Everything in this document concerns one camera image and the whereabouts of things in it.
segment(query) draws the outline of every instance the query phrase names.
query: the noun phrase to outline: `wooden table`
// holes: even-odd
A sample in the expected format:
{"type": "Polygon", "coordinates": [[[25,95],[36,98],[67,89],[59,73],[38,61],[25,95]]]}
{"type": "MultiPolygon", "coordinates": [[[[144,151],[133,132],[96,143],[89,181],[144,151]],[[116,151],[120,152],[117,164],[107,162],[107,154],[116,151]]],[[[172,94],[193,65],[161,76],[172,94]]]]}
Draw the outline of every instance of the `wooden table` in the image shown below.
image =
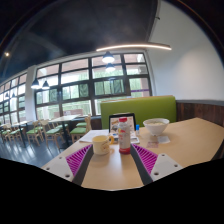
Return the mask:
{"type": "Polygon", "coordinates": [[[30,123],[30,122],[32,122],[32,121],[21,121],[20,123],[13,124],[13,126],[19,126],[19,131],[20,131],[20,134],[22,136],[22,141],[23,141],[24,147],[26,147],[26,144],[25,144],[23,133],[22,133],[22,130],[21,130],[21,125],[25,124],[27,126],[27,124],[30,123]]]}
{"type": "MultiPolygon", "coordinates": [[[[224,139],[224,128],[200,118],[171,123],[162,133],[168,136],[169,143],[159,144],[158,148],[149,148],[156,153],[166,153],[182,167],[210,161],[224,139]]],[[[147,142],[153,136],[146,128],[140,128],[140,146],[146,148],[147,142]]],[[[90,143],[77,141],[67,150],[63,151],[42,169],[46,169],[61,156],[68,156],[90,143]]],[[[111,145],[109,154],[99,156],[93,154],[88,164],[83,182],[84,188],[119,190],[142,187],[140,178],[132,155],[122,155],[118,145],[111,145]]]]}
{"type": "Polygon", "coordinates": [[[66,129],[65,129],[65,121],[71,121],[73,119],[75,119],[76,117],[79,117],[80,114],[75,114],[75,115],[67,115],[67,116],[62,116],[62,117],[59,117],[59,118],[56,118],[56,119],[53,119],[51,121],[49,121],[49,123],[52,123],[52,122],[62,122],[62,127],[63,127],[63,131],[64,131],[64,136],[65,136],[65,141],[66,141],[66,144],[67,146],[69,147],[69,143],[68,143],[68,138],[67,138],[67,135],[66,135],[66,129]]]}

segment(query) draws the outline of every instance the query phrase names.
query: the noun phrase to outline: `light fixture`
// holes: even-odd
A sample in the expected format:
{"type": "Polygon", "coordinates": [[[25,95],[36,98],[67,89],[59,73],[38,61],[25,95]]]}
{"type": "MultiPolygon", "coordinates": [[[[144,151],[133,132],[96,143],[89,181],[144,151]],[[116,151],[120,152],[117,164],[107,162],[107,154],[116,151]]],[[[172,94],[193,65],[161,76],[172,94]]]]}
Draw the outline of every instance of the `light fixture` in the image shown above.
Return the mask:
{"type": "Polygon", "coordinates": [[[112,72],[114,70],[115,70],[115,67],[111,63],[108,63],[107,66],[106,66],[106,71],[107,72],[112,72]]]}
{"type": "Polygon", "coordinates": [[[44,82],[42,89],[50,89],[47,80],[44,82]]]}
{"type": "Polygon", "coordinates": [[[40,85],[39,85],[39,82],[38,82],[37,78],[34,79],[32,85],[31,85],[31,88],[32,89],[39,89],[40,88],[40,85]]]}
{"type": "Polygon", "coordinates": [[[104,63],[111,63],[114,61],[114,56],[109,51],[107,51],[106,54],[103,56],[102,61],[104,63]]]}
{"type": "Polygon", "coordinates": [[[110,46],[110,47],[104,47],[96,49],[96,51],[105,51],[109,49],[116,49],[116,48],[160,48],[164,50],[172,50],[172,48],[169,45],[166,44],[158,44],[158,43],[147,43],[147,44],[127,44],[127,45],[117,45],[117,46],[110,46]]]}

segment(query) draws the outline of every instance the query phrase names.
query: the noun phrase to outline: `white bowl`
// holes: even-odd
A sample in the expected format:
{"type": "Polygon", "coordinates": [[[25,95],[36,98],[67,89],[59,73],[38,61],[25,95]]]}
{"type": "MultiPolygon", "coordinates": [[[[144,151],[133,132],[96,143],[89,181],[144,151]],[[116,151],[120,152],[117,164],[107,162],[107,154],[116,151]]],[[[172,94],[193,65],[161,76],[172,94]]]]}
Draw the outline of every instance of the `white bowl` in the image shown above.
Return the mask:
{"type": "Polygon", "coordinates": [[[170,121],[165,118],[153,118],[143,121],[144,126],[154,136],[161,135],[169,123],[170,121]]]}

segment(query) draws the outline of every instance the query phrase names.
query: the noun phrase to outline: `green booth seat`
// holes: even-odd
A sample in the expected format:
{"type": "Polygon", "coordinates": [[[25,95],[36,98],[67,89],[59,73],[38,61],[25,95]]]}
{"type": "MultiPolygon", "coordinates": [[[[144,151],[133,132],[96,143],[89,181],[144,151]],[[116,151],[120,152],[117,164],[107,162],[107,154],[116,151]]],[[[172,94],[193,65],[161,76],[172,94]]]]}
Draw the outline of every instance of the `green booth seat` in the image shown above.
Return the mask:
{"type": "Polygon", "coordinates": [[[143,121],[152,118],[166,118],[176,122],[176,99],[174,96],[151,96],[127,98],[123,100],[101,102],[102,129],[109,129],[109,115],[134,113],[136,124],[144,127],[143,121]]]}

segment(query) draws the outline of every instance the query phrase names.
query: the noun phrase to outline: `white cup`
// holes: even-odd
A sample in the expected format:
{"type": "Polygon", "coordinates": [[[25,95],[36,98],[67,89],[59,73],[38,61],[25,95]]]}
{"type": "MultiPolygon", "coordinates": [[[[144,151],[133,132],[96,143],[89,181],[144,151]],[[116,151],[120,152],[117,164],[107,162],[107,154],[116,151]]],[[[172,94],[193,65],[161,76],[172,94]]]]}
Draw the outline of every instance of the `white cup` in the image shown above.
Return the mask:
{"type": "Polygon", "coordinates": [[[93,152],[97,155],[104,155],[110,151],[110,144],[113,144],[114,137],[106,135],[98,135],[92,138],[93,152]]]}

